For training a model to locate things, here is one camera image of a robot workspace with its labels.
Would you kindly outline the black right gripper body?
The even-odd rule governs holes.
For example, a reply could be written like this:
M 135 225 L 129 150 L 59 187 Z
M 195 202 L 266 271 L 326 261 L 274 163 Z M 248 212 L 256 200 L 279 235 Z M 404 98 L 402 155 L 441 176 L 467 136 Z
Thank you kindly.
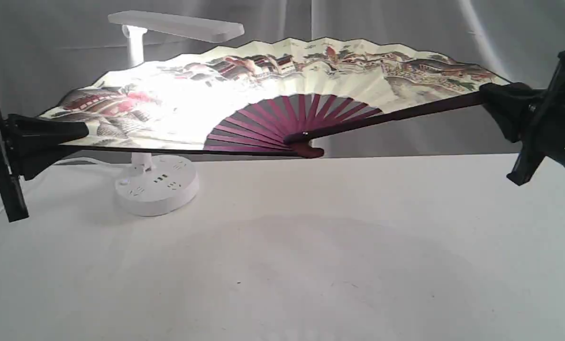
M 547 89 L 523 89 L 517 99 L 522 148 L 507 177 L 521 186 L 532 179 L 546 157 L 565 168 L 565 51 L 558 54 Z

